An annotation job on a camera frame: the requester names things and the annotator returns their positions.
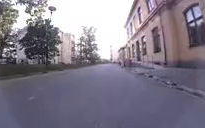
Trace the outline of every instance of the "overcast sky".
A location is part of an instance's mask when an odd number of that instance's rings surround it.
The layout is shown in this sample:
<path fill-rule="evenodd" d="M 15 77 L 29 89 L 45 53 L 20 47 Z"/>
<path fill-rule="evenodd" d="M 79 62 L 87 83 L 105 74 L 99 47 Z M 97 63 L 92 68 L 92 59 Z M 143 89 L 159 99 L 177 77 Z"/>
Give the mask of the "overcast sky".
<path fill-rule="evenodd" d="M 53 24 L 63 32 L 75 34 L 76 38 L 81 33 L 81 26 L 97 28 L 99 54 L 102 58 L 109 59 L 111 45 L 117 51 L 125 44 L 124 24 L 132 2 L 133 0 L 50 0 L 49 6 L 57 8 L 52 16 Z M 25 14 L 20 13 L 16 26 L 25 26 L 26 18 Z"/>

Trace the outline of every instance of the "yellow building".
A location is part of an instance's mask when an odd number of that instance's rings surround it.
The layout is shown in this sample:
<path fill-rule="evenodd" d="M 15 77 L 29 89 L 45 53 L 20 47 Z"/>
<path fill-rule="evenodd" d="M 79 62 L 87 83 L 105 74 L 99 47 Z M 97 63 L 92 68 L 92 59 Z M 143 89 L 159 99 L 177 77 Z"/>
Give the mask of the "yellow building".
<path fill-rule="evenodd" d="M 134 0 L 125 28 L 132 62 L 205 67 L 205 0 Z"/>

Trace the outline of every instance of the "road marking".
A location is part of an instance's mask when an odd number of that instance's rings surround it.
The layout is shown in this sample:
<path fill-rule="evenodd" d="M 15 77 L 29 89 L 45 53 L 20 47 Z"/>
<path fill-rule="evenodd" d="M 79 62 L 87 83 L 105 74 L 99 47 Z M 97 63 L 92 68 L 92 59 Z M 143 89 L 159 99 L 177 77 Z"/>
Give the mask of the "road marking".
<path fill-rule="evenodd" d="M 34 96 L 32 96 L 32 97 L 30 97 L 30 98 L 29 98 L 29 100 L 33 100 L 33 99 L 35 99 L 35 97 L 34 97 Z"/>

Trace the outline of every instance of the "road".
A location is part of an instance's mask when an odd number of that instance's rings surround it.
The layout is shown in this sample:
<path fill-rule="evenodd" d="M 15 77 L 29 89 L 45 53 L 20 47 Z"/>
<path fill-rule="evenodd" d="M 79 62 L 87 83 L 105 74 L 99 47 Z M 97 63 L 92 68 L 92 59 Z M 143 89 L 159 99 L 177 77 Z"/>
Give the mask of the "road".
<path fill-rule="evenodd" d="M 205 128 L 205 102 L 96 65 L 0 81 L 0 128 Z"/>

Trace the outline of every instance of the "pavement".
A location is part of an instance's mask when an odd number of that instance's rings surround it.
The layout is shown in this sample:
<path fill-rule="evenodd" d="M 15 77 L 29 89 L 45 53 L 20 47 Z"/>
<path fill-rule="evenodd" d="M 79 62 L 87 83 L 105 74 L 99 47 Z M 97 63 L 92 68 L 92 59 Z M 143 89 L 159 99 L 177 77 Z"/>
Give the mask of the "pavement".
<path fill-rule="evenodd" d="M 205 102 L 103 64 L 0 81 L 0 128 L 205 128 Z"/>

